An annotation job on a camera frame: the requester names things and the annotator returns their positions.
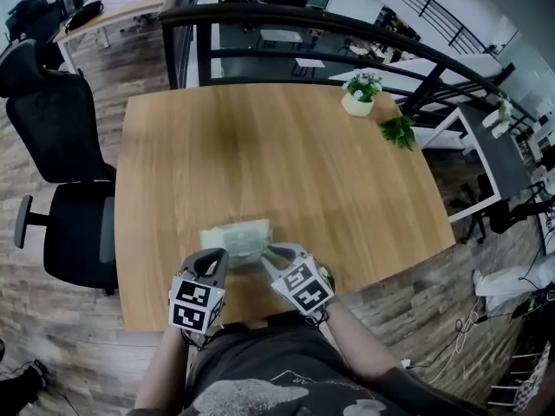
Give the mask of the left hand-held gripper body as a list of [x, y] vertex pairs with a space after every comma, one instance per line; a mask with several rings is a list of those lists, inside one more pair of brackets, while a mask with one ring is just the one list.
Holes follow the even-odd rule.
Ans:
[[206, 333], [225, 304], [225, 284], [212, 276], [198, 280], [173, 277], [169, 293], [169, 323], [194, 333]]

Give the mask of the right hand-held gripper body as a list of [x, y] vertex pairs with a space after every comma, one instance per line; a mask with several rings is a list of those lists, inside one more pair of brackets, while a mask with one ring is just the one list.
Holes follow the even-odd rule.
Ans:
[[302, 315], [316, 315], [335, 295], [327, 274], [309, 254], [297, 260], [271, 287]]

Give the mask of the green wet wipe pack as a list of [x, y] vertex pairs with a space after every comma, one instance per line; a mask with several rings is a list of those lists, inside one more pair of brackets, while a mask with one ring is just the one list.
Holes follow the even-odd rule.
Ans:
[[225, 249], [228, 252], [230, 269], [258, 263], [271, 241], [272, 227], [269, 219], [225, 224], [199, 232], [201, 249]]

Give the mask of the person's right forearm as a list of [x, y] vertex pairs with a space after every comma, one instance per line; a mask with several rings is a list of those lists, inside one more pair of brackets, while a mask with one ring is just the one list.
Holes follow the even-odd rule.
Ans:
[[339, 299], [327, 302], [327, 326], [353, 375], [371, 383], [402, 364]]

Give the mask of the person's dark printed shirt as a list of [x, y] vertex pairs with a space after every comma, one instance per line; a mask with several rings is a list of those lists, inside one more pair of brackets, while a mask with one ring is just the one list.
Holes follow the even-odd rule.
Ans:
[[489, 416], [401, 372], [365, 385], [301, 325], [220, 330], [176, 386], [176, 408], [148, 404], [127, 416]]

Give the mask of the wooden table with white legs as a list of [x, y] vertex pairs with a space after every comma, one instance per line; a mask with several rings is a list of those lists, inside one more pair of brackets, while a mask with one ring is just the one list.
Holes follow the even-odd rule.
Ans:
[[267, 218], [349, 293], [454, 244], [421, 150], [380, 125], [399, 108], [381, 92], [348, 115], [339, 87], [236, 84], [130, 98], [115, 184], [115, 255], [127, 331], [159, 332], [168, 293], [199, 234]]

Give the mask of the green leafy sprig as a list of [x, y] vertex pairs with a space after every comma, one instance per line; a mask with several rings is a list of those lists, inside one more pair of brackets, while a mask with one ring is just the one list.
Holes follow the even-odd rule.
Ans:
[[406, 116], [400, 115], [379, 124], [383, 137], [401, 149], [411, 151], [416, 143], [413, 131], [414, 122]]

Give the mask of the white pot with flowers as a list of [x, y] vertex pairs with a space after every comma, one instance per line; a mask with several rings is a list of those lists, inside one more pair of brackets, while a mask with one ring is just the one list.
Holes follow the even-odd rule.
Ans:
[[342, 89], [345, 94], [341, 103], [345, 112], [355, 117], [366, 117], [373, 107], [375, 96], [382, 91], [382, 78], [357, 69]]

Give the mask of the black high-back office chair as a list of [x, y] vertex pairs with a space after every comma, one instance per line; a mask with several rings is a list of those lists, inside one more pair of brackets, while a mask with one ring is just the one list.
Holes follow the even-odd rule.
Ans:
[[29, 226], [45, 229], [43, 266], [51, 276], [111, 296], [119, 288], [115, 261], [116, 170], [105, 162], [95, 104], [83, 76], [46, 69], [36, 43], [24, 40], [0, 55], [0, 97], [41, 176], [56, 186], [49, 212], [22, 198], [14, 244]]

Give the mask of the grey side table white legs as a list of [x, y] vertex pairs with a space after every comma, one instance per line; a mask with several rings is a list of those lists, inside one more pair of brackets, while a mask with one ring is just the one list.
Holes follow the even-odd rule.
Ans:
[[465, 103], [459, 104], [437, 127], [425, 128], [428, 135], [419, 142], [421, 149], [430, 146], [441, 133], [459, 120], [485, 169], [493, 194], [450, 215], [448, 219], [451, 224], [472, 216], [500, 200], [508, 200], [531, 185], [529, 173], [512, 135], [505, 132], [495, 139], [482, 124], [485, 118], [484, 112]]

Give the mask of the black metal railing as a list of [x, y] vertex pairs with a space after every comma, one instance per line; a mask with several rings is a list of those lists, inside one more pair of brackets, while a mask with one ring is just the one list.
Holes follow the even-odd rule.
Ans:
[[167, 0], [159, 15], [173, 89], [255, 82], [339, 86], [375, 75], [401, 107], [438, 120], [458, 103], [512, 104], [511, 123], [537, 117], [517, 88], [521, 68], [490, 55], [452, 57], [387, 29], [327, 11], [266, 3]]

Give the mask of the small white flower vase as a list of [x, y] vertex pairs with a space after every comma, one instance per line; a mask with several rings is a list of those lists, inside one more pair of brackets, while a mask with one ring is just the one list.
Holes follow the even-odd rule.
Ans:
[[504, 124], [510, 121], [512, 117], [513, 104], [508, 96], [499, 98], [499, 106], [495, 112], [490, 113], [483, 121], [482, 125], [486, 128]]

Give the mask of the black bag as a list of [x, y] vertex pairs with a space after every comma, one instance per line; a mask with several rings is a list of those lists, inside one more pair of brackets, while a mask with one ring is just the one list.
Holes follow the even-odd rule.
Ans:
[[101, 0], [95, 0], [83, 5], [65, 24], [65, 33], [68, 34], [70, 31], [79, 29], [81, 26], [95, 19], [103, 12], [103, 8], [104, 6]]

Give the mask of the black stair railing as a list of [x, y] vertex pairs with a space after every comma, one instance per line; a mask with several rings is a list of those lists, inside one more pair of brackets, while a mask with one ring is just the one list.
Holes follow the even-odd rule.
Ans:
[[428, 23], [460, 54], [489, 54], [493, 52], [456, 16], [435, 0], [400, 0], [419, 18]]

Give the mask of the white frame stool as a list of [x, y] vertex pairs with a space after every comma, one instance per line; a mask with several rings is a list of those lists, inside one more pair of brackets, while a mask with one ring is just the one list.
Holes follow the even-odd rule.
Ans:
[[551, 343], [528, 347], [510, 358], [508, 370], [498, 384], [490, 386], [487, 406], [522, 413], [539, 393], [545, 378]]

